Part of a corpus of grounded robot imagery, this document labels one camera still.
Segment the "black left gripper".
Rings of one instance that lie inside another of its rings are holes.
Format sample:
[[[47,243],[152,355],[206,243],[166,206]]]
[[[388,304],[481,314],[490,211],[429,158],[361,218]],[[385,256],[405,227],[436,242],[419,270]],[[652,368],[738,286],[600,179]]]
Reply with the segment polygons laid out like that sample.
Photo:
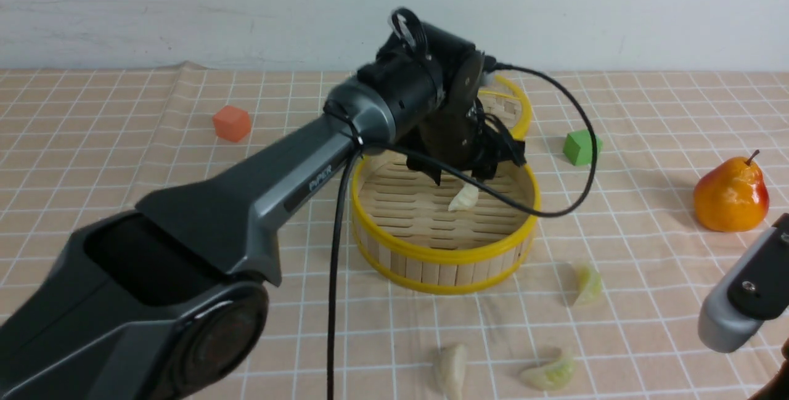
[[[420,20],[409,9],[389,17],[392,34],[377,54],[377,90],[394,114],[412,113],[397,145],[408,151],[408,169],[437,186],[442,165],[491,180],[502,162],[525,165],[525,144],[479,99],[495,60],[475,44]]]

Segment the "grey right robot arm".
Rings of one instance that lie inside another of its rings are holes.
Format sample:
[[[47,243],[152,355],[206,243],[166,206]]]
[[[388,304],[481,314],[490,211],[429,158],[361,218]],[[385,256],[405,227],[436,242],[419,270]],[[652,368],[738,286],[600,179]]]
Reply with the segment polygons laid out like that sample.
[[[788,306],[788,215],[783,213],[703,301],[698,337],[710,350],[740,349]]]

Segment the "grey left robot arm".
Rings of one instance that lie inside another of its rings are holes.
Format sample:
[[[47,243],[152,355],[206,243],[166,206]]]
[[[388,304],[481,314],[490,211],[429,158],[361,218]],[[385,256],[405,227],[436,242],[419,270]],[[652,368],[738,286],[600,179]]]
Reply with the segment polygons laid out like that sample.
[[[206,180],[77,229],[2,325],[3,399],[183,399],[233,372],[280,285],[278,231],[360,149],[397,145],[478,180],[520,161],[477,99],[496,60],[408,9],[323,113]]]

